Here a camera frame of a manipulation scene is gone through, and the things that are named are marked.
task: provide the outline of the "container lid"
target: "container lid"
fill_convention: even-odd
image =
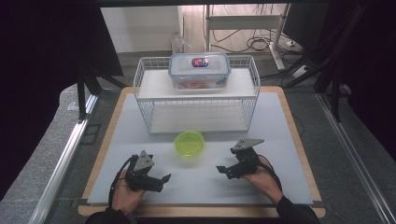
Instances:
[[[180,133],[174,143],[177,154],[185,157],[198,155],[205,146],[202,134],[194,131]]]
[[[231,73],[230,61],[225,53],[181,53],[171,56],[169,76],[224,76]]]

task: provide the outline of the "yellow-green bowl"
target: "yellow-green bowl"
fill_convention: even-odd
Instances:
[[[205,147],[205,139],[201,133],[186,131],[180,133],[174,141],[177,154],[185,157],[198,155]]]

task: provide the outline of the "person's right hand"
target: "person's right hand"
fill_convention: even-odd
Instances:
[[[262,163],[272,168],[268,160],[263,157],[259,158]],[[277,206],[280,199],[284,196],[282,190],[277,186],[277,183],[271,174],[262,167],[258,167],[256,173],[252,175],[244,175],[242,177],[253,185],[259,192],[267,196],[275,206]]]

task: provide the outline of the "metal frame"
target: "metal frame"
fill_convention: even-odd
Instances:
[[[67,144],[64,148],[64,152],[62,153],[61,158],[59,159],[58,164],[56,165],[52,173],[52,176],[50,177],[49,182],[46,188],[44,189],[44,192],[41,195],[41,198],[38,201],[37,206],[35,207],[35,211],[33,212],[29,220],[29,224],[44,223],[44,221],[46,220],[47,215],[52,206],[52,203],[58,192],[58,189],[61,186],[62,181],[64,180],[64,175],[67,172],[67,167],[69,166],[70,161],[72,160],[73,155],[76,151],[78,142],[82,134],[84,133],[85,128],[87,127],[90,114],[93,111],[96,101],[97,101],[97,97],[94,95],[91,95],[90,98],[88,99],[88,102],[86,104],[87,116],[85,116],[84,120],[76,124],[73,132],[71,133],[70,138],[67,141]]]
[[[392,211],[389,208],[388,202],[385,199],[384,195],[381,192],[379,186],[375,183],[370,173],[368,172],[366,166],[364,165],[359,153],[356,148],[353,146],[349,137],[347,136],[346,131],[343,128],[341,122],[334,118],[331,111],[331,105],[327,101],[325,93],[317,93],[317,98],[319,100],[320,105],[322,106],[323,111],[327,119],[329,120],[332,128],[337,135],[343,149],[349,158],[349,161],[352,163],[353,168],[355,169],[356,174],[358,175],[361,183],[363,184],[364,189],[366,190],[369,198],[371,199],[375,210],[381,217],[383,223],[394,224],[396,223],[395,216],[392,214]]]

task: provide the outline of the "white wire rack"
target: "white wire rack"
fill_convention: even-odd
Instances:
[[[253,57],[229,56],[224,90],[178,91],[168,76],[169,57],[142,58],[134,96],[150,133],[247,132],[260,92]]]

